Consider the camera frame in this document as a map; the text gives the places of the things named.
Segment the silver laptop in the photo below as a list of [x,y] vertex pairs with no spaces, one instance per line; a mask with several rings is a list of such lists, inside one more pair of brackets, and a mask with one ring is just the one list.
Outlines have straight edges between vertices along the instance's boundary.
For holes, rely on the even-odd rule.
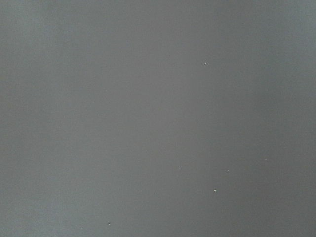
[[313,0],[3,0],[3,237],[313,237]]

